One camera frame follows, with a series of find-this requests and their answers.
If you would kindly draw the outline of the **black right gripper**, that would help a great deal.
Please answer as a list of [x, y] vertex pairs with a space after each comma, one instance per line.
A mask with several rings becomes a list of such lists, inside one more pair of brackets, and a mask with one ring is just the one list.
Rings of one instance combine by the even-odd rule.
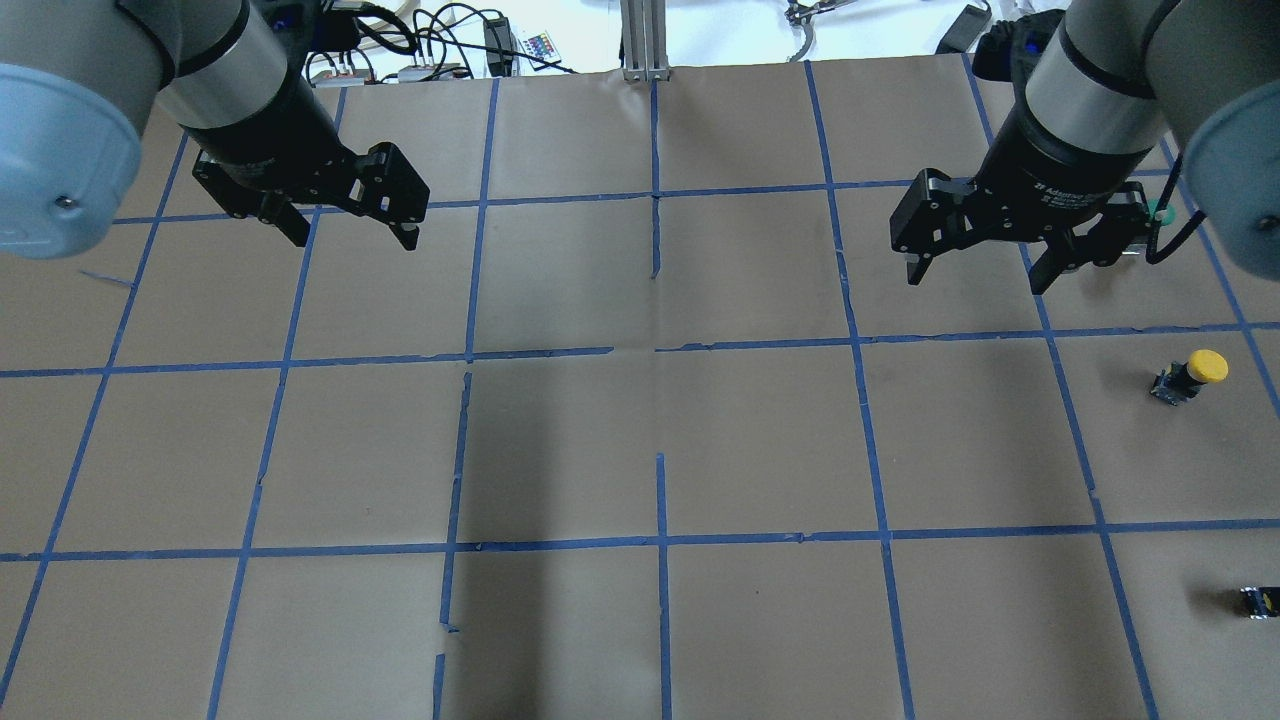
[[890, 215], [890, 247], [905, 256], [908, 283], [919, 286], [946, 252], [996, 241], [1043, 243], [1028, 270], [1030, 292], [1043, 296], [1062, 274], [1085, 264], [1111, 266], [1126, 254], [1160, 263], [1161, 227], [1149, 219], [1147, 202], [1135, 181], [1125, 182], [1078, 220], [1062, 208], [1015, 208], [973, 179], [920, 170]]

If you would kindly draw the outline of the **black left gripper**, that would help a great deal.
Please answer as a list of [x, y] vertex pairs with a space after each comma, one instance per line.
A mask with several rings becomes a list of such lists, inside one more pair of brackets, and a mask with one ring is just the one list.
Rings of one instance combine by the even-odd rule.
[[271, 188], [251, 187], [233, 177], [230, 168], [200, 151], [192, 176], [215, 204], [234, 218], [253, 217], [279, 229], [297, 249], [306, 249], [310, 222], [298, 205], [329, 205], [356, 217], [371, 217], [390, 225], [404, 251], [419, 246], [419, 223], [425, 219], [430, 188], [401, 147], [379, 142], [364, 154], [321, 160], [298, 179], [274, 182]]

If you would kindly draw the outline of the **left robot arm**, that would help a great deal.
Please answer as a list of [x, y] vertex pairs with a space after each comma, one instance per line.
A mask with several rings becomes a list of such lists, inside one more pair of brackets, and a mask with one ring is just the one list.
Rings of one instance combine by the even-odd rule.
[[140, 172], [154, 109], [198, 146], [193, 177], [228, 217], [308, 242], [303, 204], [387, 225], [415, 250], [430, 190], [390, 142], [356, 152], [305, 78], [353, 50], [361, 1], [5, 1], [3, 251], [69, 258], [100, 243]]

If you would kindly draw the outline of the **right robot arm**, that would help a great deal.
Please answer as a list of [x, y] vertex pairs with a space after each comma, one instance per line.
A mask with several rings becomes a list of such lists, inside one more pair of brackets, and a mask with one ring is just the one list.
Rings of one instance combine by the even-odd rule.
[[1126, 252], [1162, 263], [1203, 222], [1276, 281], [1277, 23], [1275, 1], [1074, 1], [997, 23], [973, 72], [1012, 106], [970, 181], [925, 168], [895, 208], [909, 284], [947, 252], [1042, 243], [1041, 295]]

